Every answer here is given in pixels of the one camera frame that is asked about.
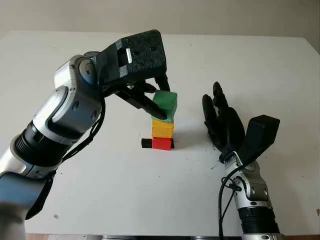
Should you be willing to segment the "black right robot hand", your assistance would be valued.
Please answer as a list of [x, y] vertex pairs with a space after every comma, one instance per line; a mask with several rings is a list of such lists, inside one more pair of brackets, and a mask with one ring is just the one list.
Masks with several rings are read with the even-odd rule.
[[236, 110], [228, 105], [221, 85], [212, 87], [213, 97], [202, 96], [204, 124], [213, 146], [220, 151], [219, 161], [226, 163], [245, 140], [245, 129]]

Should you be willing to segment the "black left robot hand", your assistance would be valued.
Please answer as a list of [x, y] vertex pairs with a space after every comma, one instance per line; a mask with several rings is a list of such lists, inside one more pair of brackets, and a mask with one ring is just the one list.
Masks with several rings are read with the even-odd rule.
[[145, 95], [145, 93], [153, 94], [156, 91], [157, 88], [155, 86], [147, 83], [145, 79], [141, 79], [131, 84], [114, 83], [108, 88], [104, 89], [102, 95], [106, 98], [112, 94], [115, 94], [135, 108], [145, 110], [152, 117], [160, 120], [166, 120], [168, 115], [165, 110], [160, 108], [155, 102]]

